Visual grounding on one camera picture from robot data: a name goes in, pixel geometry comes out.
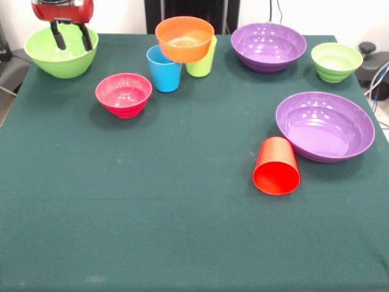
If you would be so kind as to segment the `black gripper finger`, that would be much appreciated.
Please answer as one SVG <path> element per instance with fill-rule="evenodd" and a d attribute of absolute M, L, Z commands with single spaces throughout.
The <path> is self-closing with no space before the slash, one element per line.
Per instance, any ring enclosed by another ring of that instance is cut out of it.
<path fill-rule="evenodd" d="M 85 23 L 78 23 L 78 28 L 81 30 L 82 33 L 82 41 L 85 48 L 85 51 L 92 50 L 92 43 L 89 36 L 88 28 L 86 27 Z"/>
<path fill-rule="evenodd" d="M 60 31 L 58 30 L 57 23 L 55 21 L 54 22 L 50 22 L 50 29 L 52 31 L 54 40 L 55 40 L 58 48 L 61 49 L 61 50 L 65 50 L 66 49 L 66 45 L 65 45 L 63 36 L 60 33 Z"/>

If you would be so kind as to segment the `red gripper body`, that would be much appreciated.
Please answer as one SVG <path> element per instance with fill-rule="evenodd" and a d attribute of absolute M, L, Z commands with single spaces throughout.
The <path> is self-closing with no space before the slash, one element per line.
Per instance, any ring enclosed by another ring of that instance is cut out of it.
<path fill-rule="evenodd" d="M 94 12 L 93 1 L 31 1 L 36 17 L 43 21 L 88 23 Z"/>

